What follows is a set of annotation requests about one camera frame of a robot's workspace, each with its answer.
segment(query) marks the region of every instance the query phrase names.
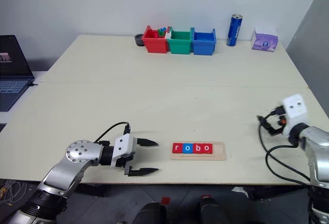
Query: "blue can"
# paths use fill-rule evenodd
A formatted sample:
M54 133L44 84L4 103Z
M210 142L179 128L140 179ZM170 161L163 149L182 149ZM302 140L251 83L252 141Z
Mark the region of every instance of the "blue can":
M240 31L241 23L242 23L242 15L233 14L231 18L231 25L230 25L230 30L228 32L226 45L235 46L237 36Z

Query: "laptop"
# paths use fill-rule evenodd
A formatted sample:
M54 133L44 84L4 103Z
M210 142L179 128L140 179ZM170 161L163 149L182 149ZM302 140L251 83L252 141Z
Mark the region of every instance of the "laptop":
M0 111L8 111L34 81L14 35L0 35Z

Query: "purple tissue box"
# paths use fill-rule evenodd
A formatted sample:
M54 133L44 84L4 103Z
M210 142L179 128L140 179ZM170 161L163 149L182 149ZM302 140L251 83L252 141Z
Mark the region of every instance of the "purple tissue box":
M278 42L279 39L275 30L256 27L251 39L251 49L274 52Z

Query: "wire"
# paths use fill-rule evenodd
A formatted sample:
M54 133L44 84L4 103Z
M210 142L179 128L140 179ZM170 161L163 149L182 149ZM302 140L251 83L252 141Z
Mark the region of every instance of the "wire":
M125 124L126 126L130 126L128 122L119 122L119 123L116 123L114 124L113 126L111 126L109 129L107 129L101 136L99 136L95 141L94 143L97 143L102 137L105 136L106 133L108 133L111 129L113 129L114 127L118 126L118 125L122 125L122 124Z
M268 152L268 149L265 147L264 142L263 142L263 139L262 139L261 127L262 127L261 125L259 125L259 127L258 127L259 140L261 141L261 145L262 145L263 149L264 149L266 152ZM273 156L273 155L271 155L271 154L269 154L269 156L270 156L273 160L275 160L276 162L278 162L279 164L281 164L282 166L286 167L287 169L289 169L289 170L295 172L296 174L299 174L300 176L302 176L302 177L305 178L306 180L310 181L310 178L307 177L307 176L306 176L305 174L303 174L302 172L300 172L300 171L298 171L297 169L294 169L293 167L291 167L291 166L289 166L289 165L283 163L282 161L280 161L279 159L277 159L275 156Z
M27 192L27 183L20 183L16 180L6 180L5 183L1 185L1 189L5 190L3 199L0 200L1 203L15 203L20 201L25 193Z
M286 180L286 181L290 181L290 182L294 182L294 183L297 183L297 184L300 184L306 188L309 188L310 186L302 181L299 181L299 180L295 180L295 179L290 179L290 178L286 178L286 177L283 177L279 174L277 174L276 172L273 171L273 169L270 167L270 165L268 164L268 157L270 156L270 153L274 150L277 150L279 148L297 148L297 146L295 145L278 145L278 146L274 146L273 148L270 148L267 153L266 153L266 156L265 156L265 162L266 162L266 165L268 167L268 169L275 175L277 176L278 178L280 179L283 179L283 180Z

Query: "black cable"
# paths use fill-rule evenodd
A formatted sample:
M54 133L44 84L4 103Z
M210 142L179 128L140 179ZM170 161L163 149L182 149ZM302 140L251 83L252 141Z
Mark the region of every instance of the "black cable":
M268 169L269 169L269 170L270 170L275 176L277 176L277 177L280 178L280 179L283 179L283 180L286 180L286 181L290 181L290 182L294 182L294 183L300 184L300 185L302 185L302 186L304 186L304 187L306 187L306 188L309 189L310 186L309 186L308 184L306 184L306 183L304 183L304 182L302 182L302 181L299 181L299 180L294 180L294 179L290 179L290 178L283 177L283 176L277 174L276 172L274 172L273 169L270 167L270 165L268 164L268 157L270 156L270 153L271 153L272 151L277 150L277 149L279 149L279 148L297 148L297 146L296 146L296 145L278 145L278 146L274 146L273 148L270 148L270 149L267 151L266 156L265 156L265 162L266 162L266 165L267 165Z
M267 148L265 147L265 144L263 142L263 139L262 139L262 134L261 134L261 125L259 125L258 127L258 135L259 135L259 140L261 141L261 145L263 147L263 149L265 150L265 152L268 152ZM298 171L297 169L294 169L293 167L283 163L282 161L280 161L279 159L277 159L275 156L269 154L269 156L275 160L277 163L281 164L282 166L286 167L287 169L295 172L296 174L299 174L300 176L302 176L303 178L307 179L308 181L310 181L310 178L307 177L305 174L303 174L302 172Z
M128 122L119 122L114 124L113 126L111 126L109 129L107 129L101 136L99 136L94 143L97 143L106 133L108 133L111 129L113 129L114 127L116 127L117 125L122 125L125 124L126 127L124 128L124 134L129 133L130 132L130 125Z

